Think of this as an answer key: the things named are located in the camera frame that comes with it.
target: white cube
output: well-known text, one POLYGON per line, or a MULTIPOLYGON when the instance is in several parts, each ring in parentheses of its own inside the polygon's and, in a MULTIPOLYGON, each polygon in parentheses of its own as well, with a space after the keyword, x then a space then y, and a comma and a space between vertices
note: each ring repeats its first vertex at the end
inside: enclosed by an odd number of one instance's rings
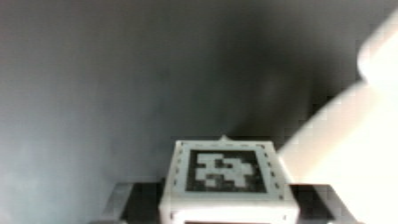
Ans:
POLYGON ((272 142, 178 141, 162 224, 294 224, 297 216, 272 142))

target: gray backdrop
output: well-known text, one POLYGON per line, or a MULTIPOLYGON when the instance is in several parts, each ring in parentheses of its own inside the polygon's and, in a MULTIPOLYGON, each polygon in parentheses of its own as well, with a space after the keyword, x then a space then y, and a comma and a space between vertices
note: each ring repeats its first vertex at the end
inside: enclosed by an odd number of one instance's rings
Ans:
POLYGON ((178 139, 279 147, 395 4, 0 1, 0 223, 87 223, 114 184, 166 176, 178 139))

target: black surface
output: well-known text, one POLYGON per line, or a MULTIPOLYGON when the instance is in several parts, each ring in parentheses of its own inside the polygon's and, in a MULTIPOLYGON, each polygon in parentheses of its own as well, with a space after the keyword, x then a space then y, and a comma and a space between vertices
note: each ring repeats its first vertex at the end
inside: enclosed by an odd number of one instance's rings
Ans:
POLYGON ((158 203, 162 198, 164 184, 137 183, 128 199, 123 220, 128 224, 158 224, 158 203))
MULTIPOLYGON (((160 224, 158 203, 164 191, 160 183, 137 183, 128 200, 123 219, 128 224, 160 224)), ((297 224, 327 224, 334 220, 313 185, 292 185, 294 196, 301 206, 297 224)))
POLYGON ((334 217, 313 185, 290 185, 290 187, 301 206, 299 224, 325 224, 334 217))

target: black and white pattern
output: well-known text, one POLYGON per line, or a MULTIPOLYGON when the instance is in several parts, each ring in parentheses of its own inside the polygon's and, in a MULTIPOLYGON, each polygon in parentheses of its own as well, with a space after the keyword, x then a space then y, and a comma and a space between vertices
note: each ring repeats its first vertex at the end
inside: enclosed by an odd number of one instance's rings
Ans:
POLYGON ((254 151, 190 151, 187 191, 267 192, 254 151))

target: white object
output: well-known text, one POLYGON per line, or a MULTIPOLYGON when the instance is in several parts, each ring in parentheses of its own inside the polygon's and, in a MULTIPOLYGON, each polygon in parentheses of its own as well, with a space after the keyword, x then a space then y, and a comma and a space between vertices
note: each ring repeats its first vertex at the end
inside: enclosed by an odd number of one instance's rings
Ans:
POLYGON ((333 100, 288 144, 281 161, 294 183, 331 184, 356 219, 397 222, 398 13, 359 52, 359 82, 333 100))
POLYGON ((270 142, 176 142, 160 215, 164 224, 297 222, 270 142))

